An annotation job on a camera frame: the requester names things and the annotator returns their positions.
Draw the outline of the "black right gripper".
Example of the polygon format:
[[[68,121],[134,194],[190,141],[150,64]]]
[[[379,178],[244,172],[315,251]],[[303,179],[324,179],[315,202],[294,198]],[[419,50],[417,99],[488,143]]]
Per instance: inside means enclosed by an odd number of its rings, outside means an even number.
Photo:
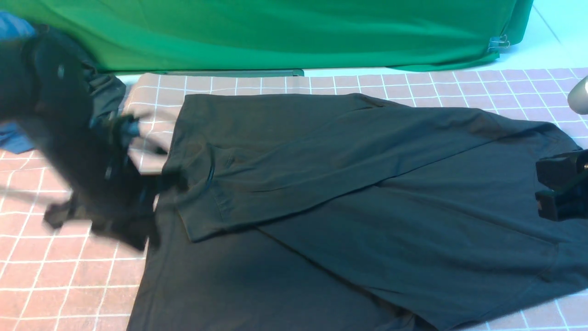
[[[538,215],[554,222],[588,218],[588,151],[581,149],[536,162],[546,190],[535,193]]]

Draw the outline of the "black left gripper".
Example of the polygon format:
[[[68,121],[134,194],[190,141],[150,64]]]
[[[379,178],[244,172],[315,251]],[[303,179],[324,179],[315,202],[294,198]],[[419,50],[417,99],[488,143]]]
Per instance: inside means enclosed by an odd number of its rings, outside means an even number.
[[[84,128],[51,130],[44,157],[71,187],[68,201],[51,204],[44,222],[59,229],[74,220],[90,220],[96,235],[143,251],[160,247],[153,202],[155,175],[142,175],[128,153],[140,136],[138,119],[120,115]]]

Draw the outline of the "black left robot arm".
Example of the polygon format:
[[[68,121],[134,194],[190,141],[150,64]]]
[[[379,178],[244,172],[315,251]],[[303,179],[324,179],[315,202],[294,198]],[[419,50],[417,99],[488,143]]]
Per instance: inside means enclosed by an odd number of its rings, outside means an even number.
[[[68,201],[48,205],[44,222],[90,220],[96,235],[157,249],[156,177],[141,175],[118,129],[92,124],[84,82],[81,62],[46,34],[1,42],[1,121],[16,122],[72,189]]]

